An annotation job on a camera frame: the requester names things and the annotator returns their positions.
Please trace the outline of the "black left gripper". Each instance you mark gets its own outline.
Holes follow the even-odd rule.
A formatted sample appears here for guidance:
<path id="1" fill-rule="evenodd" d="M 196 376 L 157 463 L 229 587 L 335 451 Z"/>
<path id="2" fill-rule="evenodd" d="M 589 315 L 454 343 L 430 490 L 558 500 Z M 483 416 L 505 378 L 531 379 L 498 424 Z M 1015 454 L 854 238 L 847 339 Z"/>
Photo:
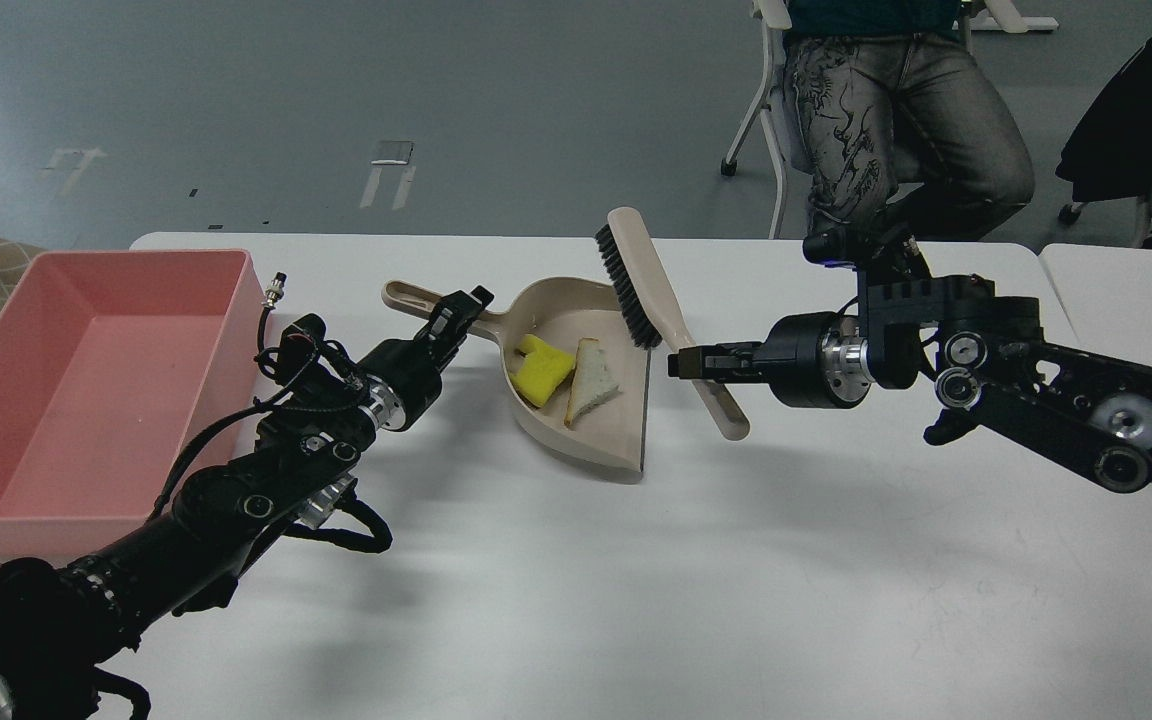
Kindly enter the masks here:
<path id="1" fill-rule="evenodd" d="M 394 410 L 384 429 L 403 432 L 420 419 L 442 393 L 444 370 L 465 341 L 472 316 L 492 306 L 494 293 L 476 286 L 468 296 L 444 296 L 429 323 L 411 340 L 385 340 L 358 361 L 362 376 L 388 388 Z"/>

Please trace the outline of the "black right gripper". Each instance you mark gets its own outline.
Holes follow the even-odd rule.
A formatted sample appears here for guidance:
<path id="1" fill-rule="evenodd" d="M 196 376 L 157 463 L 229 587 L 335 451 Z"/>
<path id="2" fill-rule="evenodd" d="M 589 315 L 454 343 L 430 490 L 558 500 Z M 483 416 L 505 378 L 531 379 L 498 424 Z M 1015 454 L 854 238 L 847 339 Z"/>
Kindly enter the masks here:
<path id="1" fill-rule="evenodd" d="M 867 342 L 851 314 L 788 314 L 761 344 L 702 344 L 668 356 L 668 377 L 682 381 L 767 382 L 788 407 L 852 409 L 867 397 Z"/>

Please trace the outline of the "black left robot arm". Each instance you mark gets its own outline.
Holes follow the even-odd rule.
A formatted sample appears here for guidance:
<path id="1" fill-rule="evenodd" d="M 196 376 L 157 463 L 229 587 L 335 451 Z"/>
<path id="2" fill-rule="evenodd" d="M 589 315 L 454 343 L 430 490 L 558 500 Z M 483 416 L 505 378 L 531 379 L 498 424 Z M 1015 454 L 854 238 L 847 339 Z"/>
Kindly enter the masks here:
<path id="1" fill-rule="evenodd" d="M 414 338 L 361 361 L 320 316 L 301 316 L 255 356 L 275 395 L 200 430 L 145 524 L 61 568 L 0 562 L 0 719 L 88 719 L 106 694 L 146 719 L 146 689 L 104 664 L 141 647 L 157 620 L 223 609 L 283 537 L 387 551 L 391 530 L 356 495 L 355 468 L 380 430 L 411 429 L 434 404 L 492 301 L 480 286 L 438 296 Z"/>

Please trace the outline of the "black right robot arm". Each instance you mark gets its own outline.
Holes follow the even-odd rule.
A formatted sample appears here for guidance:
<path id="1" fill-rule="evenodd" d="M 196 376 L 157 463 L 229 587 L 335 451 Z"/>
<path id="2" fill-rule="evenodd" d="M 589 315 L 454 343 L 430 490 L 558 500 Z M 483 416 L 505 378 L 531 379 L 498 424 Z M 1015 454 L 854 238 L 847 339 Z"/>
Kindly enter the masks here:
<path id="1" fill-rule="evenodd" d="M 929 445 L 991 429 L 1120 495 L 1152 486 L 1152 366 L 1049 343 L 1037 300 L 996 295 L 977 274 L 932 275 L 904 225 L 820 232 L 803 253 L 852 270 L 855 313 L 790 314 L 763 341 L 681 348 L 668 373 L 759 384 L 782 406 L 818 409 L 925 377 L 941 406 Z"/>

